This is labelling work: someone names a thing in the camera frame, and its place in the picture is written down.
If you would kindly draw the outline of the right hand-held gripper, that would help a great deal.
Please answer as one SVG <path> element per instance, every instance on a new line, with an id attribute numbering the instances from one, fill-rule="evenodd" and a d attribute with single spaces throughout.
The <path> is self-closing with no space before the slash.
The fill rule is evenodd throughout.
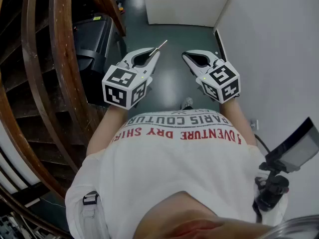
<path id="1" fill-rule="evenodd" d="M 206 50 L 188 50 L 182 58 L 203 93 L 213 100 L 223 104 L 241 93 L 240 75 L 230 62 Z"/>

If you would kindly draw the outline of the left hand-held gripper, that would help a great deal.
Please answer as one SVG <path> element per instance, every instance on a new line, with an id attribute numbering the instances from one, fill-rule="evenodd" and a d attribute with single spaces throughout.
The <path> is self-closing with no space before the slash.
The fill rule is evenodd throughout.
<path id="1" fill-rule="evenodd" d="M 132 51 L 123 61 L 110 66 L 102 80 L 104 102 L 129 110 L 145 97 L 160 57 L 159 51 L 150 56 L 154 50 Z"/>

